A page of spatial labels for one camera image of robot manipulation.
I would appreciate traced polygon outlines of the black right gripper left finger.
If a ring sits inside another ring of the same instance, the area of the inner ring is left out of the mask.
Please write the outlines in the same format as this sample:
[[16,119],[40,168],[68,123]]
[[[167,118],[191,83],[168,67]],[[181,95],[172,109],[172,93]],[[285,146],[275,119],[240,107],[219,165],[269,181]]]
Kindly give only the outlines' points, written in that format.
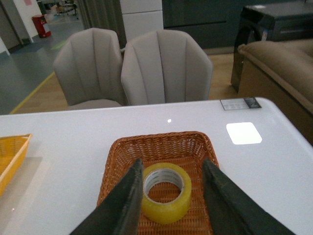
[[103,202],[71,234],[137,234],[142,198],[143,163],[136,159]]

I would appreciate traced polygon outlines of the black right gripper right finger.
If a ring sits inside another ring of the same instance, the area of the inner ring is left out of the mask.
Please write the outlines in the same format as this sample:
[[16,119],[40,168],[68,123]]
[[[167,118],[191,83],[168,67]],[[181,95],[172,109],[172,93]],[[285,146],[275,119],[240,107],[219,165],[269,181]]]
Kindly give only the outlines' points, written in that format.
[[202,165],[203,197],[214,235],[292,235],[215,164]]

